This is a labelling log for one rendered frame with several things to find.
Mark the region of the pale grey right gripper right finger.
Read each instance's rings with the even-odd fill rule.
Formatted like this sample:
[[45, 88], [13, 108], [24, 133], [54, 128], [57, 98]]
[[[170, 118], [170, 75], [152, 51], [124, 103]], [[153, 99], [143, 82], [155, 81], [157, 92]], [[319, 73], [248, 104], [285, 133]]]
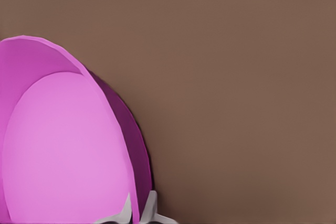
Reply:
[[175, 224], [175, 220], [158, 214], [158, 194], [151, 190], [142, 213], [140, 224]]

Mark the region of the pink plate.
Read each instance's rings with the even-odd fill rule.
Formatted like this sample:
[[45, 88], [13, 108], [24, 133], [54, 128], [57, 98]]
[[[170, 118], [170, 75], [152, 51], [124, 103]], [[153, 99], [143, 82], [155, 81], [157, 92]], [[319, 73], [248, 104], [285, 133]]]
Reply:
[[93, 224], [152, 188], [141, 132], [119, 96], [61, 46], [0, 41], [0, 224]]

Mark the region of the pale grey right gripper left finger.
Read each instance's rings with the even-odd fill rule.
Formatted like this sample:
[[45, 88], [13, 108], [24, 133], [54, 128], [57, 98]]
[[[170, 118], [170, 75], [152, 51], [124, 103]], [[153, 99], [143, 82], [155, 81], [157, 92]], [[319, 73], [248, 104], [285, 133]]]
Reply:
[[95, 221], [94, 224], [132, 224], [132, 222], [133, 214], [131, 207], [131, 198], [130, 193], [128, 193], [124, 206], [118, 214], [99, 219]]

